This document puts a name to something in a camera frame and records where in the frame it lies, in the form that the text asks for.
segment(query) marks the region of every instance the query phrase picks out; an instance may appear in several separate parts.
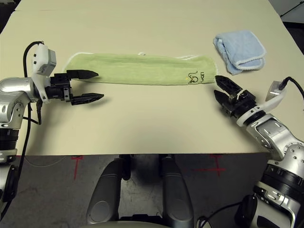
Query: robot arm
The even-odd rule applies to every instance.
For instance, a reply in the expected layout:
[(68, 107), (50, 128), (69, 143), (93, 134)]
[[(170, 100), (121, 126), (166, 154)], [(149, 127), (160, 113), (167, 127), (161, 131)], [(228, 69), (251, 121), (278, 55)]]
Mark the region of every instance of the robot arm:
[(18, 133), (26, 106), (37, 102), (41, 107), (42, 102), (49, 103), (51, 99), (79, 105), (104, 96), (94, 93), (73, 96), (70, 85), (73, 78), (86, 79), (98, 74), (88, 70), (68, 70), (49, 77), (55, 66), (55, 52), (46, 45), (39, 44), (32, 59), (32, 77), (6, 78), (0, 81), (0, 213), (4, 204), (9, 204), (17, 194), (19, 171), (11, 162), (17, 155)]
[(224, 76), (216, 76), (214, 91), (224, 112), (236, 118), (257, 142), (272, 155), (254, 194), (244, 198), (235, 220), (244, 228), (293, 228), (304, 192), (304, 142), (271, 114), (285, 95), (280, 82), (274, 82), (266, 102), (258, 105), (255, 96)]

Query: folded blue towel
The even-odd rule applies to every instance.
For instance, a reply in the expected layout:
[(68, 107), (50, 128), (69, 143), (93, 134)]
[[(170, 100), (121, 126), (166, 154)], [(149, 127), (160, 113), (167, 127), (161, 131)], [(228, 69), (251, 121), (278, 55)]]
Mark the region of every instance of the folded blue towel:
[(218, 34), (213, 44), (232, 75), (237, 75), (243, 70), (259, 70), (265, 65), (266, 50), (251, 31)]

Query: beige table surface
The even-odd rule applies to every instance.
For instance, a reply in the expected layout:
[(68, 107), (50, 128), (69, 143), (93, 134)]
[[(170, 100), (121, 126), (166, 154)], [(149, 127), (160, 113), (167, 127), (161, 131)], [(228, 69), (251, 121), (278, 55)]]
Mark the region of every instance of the beige table surface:
[[(204, 54), (216, 61), (219, 74), (230, 76), (255, 94), (258, 102), (263, 102), (273, 80), (292, 76), (304, 85), (304, 57), (267, 0), (22, 0), (17, 10), (0, 34), (0, 79), (23, 77), (25, 47), (44, 40), (56, 51), (54, 73), (60, 73), (67, 59), (79, 51), (170, 57)], [(263, 43), (266, 65), (231, 76), (212, 40), (218, 33), (241, 29), (253, 31)], [(72, 87), (75, 95), (95, 92), (105, 97), (87, 105), (61, 101), (44, 105), (43, 124), (32, 124), (27, 154), (265, 151), (222, 114), (213, 95), (216, 84), (73, 81)], [(303, 100), (294, 85), (287, 89), (286, 98), (272, 114), (304, 139)], [(25, 132), (24, 121), (19, 153)]]

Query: towel logo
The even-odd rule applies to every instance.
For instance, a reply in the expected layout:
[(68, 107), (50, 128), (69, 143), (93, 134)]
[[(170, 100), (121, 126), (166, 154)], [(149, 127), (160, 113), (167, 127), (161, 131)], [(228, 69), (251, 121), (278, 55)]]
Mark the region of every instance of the towel logo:
[(205, 77), (205, 73), (204, 72), (200, 72), (200, 75), (197, 75), (198, 71), (196, 72), (191, 72), (188, 74), (188, 77), (191, 79), (191, 81), (189, 82), (189, 84), (198, 84), (198, 83), (203, 83), (204, 81), (204, 77)]

